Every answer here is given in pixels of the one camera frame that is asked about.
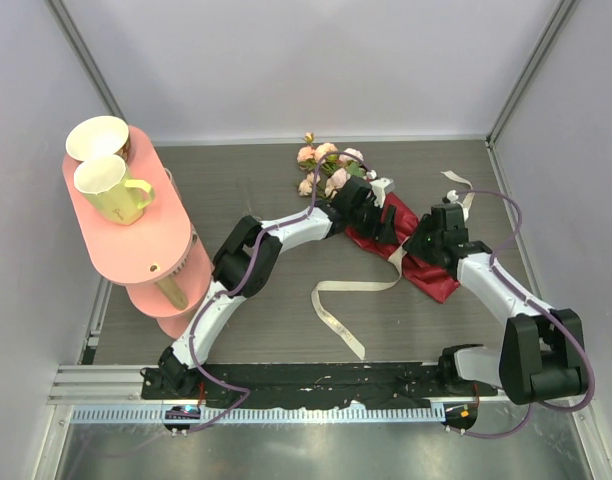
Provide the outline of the cream ribbon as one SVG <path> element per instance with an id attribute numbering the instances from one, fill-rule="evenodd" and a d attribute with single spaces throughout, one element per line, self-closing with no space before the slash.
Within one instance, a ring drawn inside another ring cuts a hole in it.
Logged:
<path id="1" fill-rule="evenodd" d="M 402 245 L 411 234 L 420 229 L 418 226 L 420 220 L 395 194 L 389 193 L 385 200 L 387 206 L 397 208 L 395 220 L 397 242 L 395 245 L 378 244 L 375 240 L 361 239 L 357 233 L 351 231 L 348 231 L 348 234 L 364 251 L 375 253 L 394 266 L 397 271 L 396 279 L 391 282 L 326 280 L 319 282 L 311 292 L 311 302 L 317 316 L 346 343 L 360 360 L 365 359 L 364 345 L 322 305 L 321 292 L 384 291 L 392 288 L 404 277 L 432 299 L 443 303 L 459 286 L 456 280 L 452 280 L 439 267 L 430 266 L 421 260 L 405 259 Z"/>

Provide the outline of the yellow green mug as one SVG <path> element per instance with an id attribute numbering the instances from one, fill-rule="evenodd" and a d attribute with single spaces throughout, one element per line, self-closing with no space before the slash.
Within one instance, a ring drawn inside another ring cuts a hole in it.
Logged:
<path id="1" fill-rule="evenodd" d="M 107 221 L 128 226 L 138 221 L 155 200 L 154 187 L 134 178 L 118 155 L 82 162 L 73 175 L 75 189 Z"/>

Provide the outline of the clear glass vase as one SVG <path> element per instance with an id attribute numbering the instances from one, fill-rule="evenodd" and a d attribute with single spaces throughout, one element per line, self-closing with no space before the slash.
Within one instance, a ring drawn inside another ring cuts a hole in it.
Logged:
<path id="1" fill-rule="evenodd" d="M 250 215 L 256 219 L 259 219 L 259 209 L 257 206 L 257 199 L 252 182 L 249 178 L 243 178 L 237 182 L 237 190 L 240 197 L 242 215 Z"/>

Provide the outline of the white bowl mug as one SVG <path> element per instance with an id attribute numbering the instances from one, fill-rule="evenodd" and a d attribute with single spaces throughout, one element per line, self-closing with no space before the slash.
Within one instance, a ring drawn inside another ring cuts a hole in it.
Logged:
<path id="1" fill-rule="evenodd" d="M 65 141 L 66 153 L 75 161 L 117 155 L 125 162 L 130 155 L 130 129 L 121 118 L 102 115 L 76 125 Z"/>

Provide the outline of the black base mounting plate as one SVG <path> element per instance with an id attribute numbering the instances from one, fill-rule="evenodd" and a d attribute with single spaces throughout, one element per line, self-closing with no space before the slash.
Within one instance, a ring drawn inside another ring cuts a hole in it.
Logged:
<path id="1" fill-rule="evenodd" d="M 487 384 L 449 380 L 421 362 L 208 364 L 223 383 L 247 388 L 248 409 L 329 410 L 357 401 L 369 410 L 427 407 L 435 397 L 493 397 Z"/>

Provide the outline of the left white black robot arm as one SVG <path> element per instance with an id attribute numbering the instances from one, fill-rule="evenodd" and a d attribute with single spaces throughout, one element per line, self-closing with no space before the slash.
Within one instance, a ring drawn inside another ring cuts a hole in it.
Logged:
<path id="1" fill-rule="evenodd" d="M 155 368 L 141 370 L 143 389 L 162 389 L 179 399 L 195 395 L 211 347 L 236 309 L 266 285 L 279 256 L 352 227 L 363 236 L 395 244 L 396 208 L 386 204 L 389 178 L 353 176 L 331 200 L 276 220 L 242 218 L 214 256 L 207 294 L 184 333 L 161 354 Z"/>

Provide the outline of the pink flower bouquet red wrap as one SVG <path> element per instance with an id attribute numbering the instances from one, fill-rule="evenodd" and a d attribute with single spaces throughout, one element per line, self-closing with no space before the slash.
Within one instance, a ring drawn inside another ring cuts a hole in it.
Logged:
<path id="1" fill-rule="evenodd" d="M 301 197 L 315 194 L 319 199 L 331 200 L 351 178 L 358 177 L 368 182 L 378 178 L 364 164 L 363 154 L 356 149 L 341 151 L 331 142 L 317 145 L 312 132 L 306 133 L 303 141 L 304 145 L 296 157 L 300 170 L 307 173 L 297 183 L 297 192 Z M 378 194 L 367 216 L 367 224 L 349 226 L 345 233 L 362 250 L 383 259 L 390 258 L 419 224 L 416 214 L 393 193 Z M 445 302 L 459 286 L 442 268 L 430 266 L 408 255 L 404 255 L 397 264 L 402 267 L 405 279 L 439 303 Z"/>

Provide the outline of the pink tiered shelf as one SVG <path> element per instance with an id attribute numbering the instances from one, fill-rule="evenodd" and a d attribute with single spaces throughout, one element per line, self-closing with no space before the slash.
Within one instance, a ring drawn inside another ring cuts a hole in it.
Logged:
<path id="1" fill-rule="evenodd" d="M 132 126 L 130 140 L 128 167 L 155 192 L 132 225 L 107 221 L 76 190 L 75 159 L 66 156 L 62 172 L 94 268 L 176 339 L 207 294 L 213 265 L 150 139 Z"/>

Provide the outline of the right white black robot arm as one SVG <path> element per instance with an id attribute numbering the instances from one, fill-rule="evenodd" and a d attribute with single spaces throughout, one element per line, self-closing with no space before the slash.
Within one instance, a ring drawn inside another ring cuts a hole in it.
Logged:
<path id="1" fill-rule="evenodd" d="M 445 270 L 504 329 L 500 350 L 476 344 L 444 349 L 437 371 L 443 391 L 458 395 L 480 382 L 502 389 L 517 405 L 590 394 L 593 384 L 579 316 L 533 296 L 487 245 L 470 240 L 460 205 L 433 206 L 403 249 Z"/>

